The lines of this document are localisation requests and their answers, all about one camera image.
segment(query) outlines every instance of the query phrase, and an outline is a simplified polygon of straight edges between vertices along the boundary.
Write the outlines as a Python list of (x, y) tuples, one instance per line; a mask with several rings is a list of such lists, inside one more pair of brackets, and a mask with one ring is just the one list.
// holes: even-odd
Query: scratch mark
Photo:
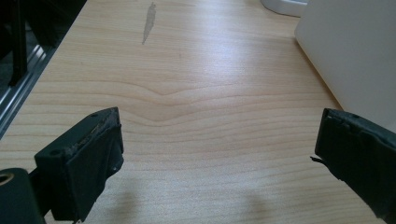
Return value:
[(151, 3), (151, 6), (148, 8), (148, 15), (146, 18), (146, 26), (145, 26), (145, 32), (143, 33), (142, 45), (145, 44), (147, 38), (149, 37), (149, 32), (151, 31), (152, 27), (154, 26), (155, 13), (156, 13), (155, 4)]

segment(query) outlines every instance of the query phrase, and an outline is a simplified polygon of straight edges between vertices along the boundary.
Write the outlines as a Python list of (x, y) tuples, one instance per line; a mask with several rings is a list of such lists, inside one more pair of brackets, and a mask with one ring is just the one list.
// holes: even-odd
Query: wooden table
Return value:
[(32, 171), (37, 151), (118, 106), (125, 163), (86, 223), (382, 223), (309, 158), (323, 107), (339, 106), (298, 18), (259, 0), (154, 4), (88, 1), (1, 140), (0, 169)]

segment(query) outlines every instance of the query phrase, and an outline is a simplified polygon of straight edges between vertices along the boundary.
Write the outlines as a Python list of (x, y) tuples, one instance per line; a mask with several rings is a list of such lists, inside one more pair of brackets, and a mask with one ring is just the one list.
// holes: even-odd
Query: black plastic part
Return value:
[(50, 210), (53, 190), (50, 187), (49, 181), (43, 178), (37, 169), (34, 169), (29, 174), (29, 177), (33, 191), (35, 192), (40, 214), (43, 217)]
[(12, 1), (13, 75), (9, 82), (15, 86), (27, 71), (24, 0)]
[(29, 175), (23, 169), (0, 171), (0, 223), (45, 223)]
[(387, 223), (396, 223), (396, 134), (367, 119), (324, 109), (315, 153)]
[(118, 109), (89, 115), (35, 155), (37, 178), (52, 190), (38, 203), (50, 204), (56, 220), (84, 221), (106, 180), (121, 168), (122, 153)]

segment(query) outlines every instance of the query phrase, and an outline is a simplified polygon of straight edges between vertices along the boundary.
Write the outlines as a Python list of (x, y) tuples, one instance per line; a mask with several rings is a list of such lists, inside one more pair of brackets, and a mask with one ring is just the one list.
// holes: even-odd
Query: wood grain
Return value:
[[(89, 0), (0, 142), (0, 169), (118, 106), (125, 146), (86, 223), (381, 223), (314, 153), (338, 104), (258, 0)], [(50, 215), (48, 223), (54, 222)]]

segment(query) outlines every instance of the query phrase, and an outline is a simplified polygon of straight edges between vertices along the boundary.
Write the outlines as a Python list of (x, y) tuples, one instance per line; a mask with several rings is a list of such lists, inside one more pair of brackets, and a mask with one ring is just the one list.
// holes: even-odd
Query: white object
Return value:
[(341, 107), (396, 133), (396, 1), (314, 0), (295, 30)]
[(262, 0), (262, 4), (279, 14), (301, 17), (308, 0)]

